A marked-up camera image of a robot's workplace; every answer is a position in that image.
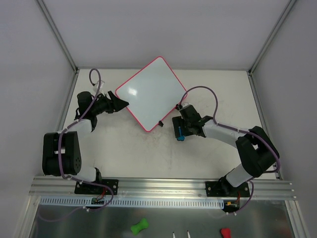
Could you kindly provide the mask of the blue whiteboard eraser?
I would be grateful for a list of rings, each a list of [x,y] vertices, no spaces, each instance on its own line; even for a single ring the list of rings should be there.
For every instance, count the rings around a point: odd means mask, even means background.
[[[185,140],[185,136],[182,134],[182,130],[181,127],[178,127],[178,136],[176,137],[177,141],[184,141]]]

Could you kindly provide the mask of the pink framed whiteboard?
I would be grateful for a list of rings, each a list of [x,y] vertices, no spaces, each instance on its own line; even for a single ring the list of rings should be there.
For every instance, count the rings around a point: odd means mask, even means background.
[[[152,131],[180,102],[186,89],[166,60],[159,56],[122,83],[115,95],[127,101],[128,111]]]

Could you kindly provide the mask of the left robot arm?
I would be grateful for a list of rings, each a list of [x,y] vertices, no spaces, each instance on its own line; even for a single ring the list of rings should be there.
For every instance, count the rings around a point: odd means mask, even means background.
[[[82,164],[79,142],[96,129],[98,115],[119,112],[129,106],[129,103],[116,97],[111,91],[106,96],[81,92],[77,95],[77,103],[78,108],[71,125],[44,135],[42,170],[48,176],[86,181],[86,188],[91,193],[99,193],[104,186],[101,172],[98,168]]]

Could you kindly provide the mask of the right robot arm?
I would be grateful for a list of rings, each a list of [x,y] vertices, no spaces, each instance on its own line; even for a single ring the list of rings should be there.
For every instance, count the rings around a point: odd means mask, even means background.
[[[220,124],[214,117],[200,116],[193,105],[177,105],[176,109],[180,112],[180,116],[172,118],[176,140],[195,135],[216,139],[238,151],[241,163],[208,189],[208,196],[234,196],[240,186],[267,173],[273,164],[280,168],[280,155],[261,127],[241,130]]]

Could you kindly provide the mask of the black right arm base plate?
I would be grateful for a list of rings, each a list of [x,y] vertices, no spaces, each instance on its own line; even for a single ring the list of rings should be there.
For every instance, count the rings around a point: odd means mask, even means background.
[[[238,187],[233,187],[224,180],[206,181],[205,182],[207,197],[237,197],[240,195],[243,198],[250,197],[251,193],[246,182]]]

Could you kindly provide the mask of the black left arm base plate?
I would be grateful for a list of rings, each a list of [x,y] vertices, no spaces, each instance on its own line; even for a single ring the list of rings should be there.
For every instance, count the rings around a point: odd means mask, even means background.
[[[119,188],[118,179],[103,178],[101,184],[111,188],[111,190],[113,191],[113,195],[117,195],[118,188]],[[105,195],[111,195],[111,192],[108,188],[95,186],[95,185],[89,185],[86,183],[80,184],[79,182],[76,183],[75,190],[74,190],[75,194],[81,194],[81,195],[101,195],[103,192],[105,192]]]

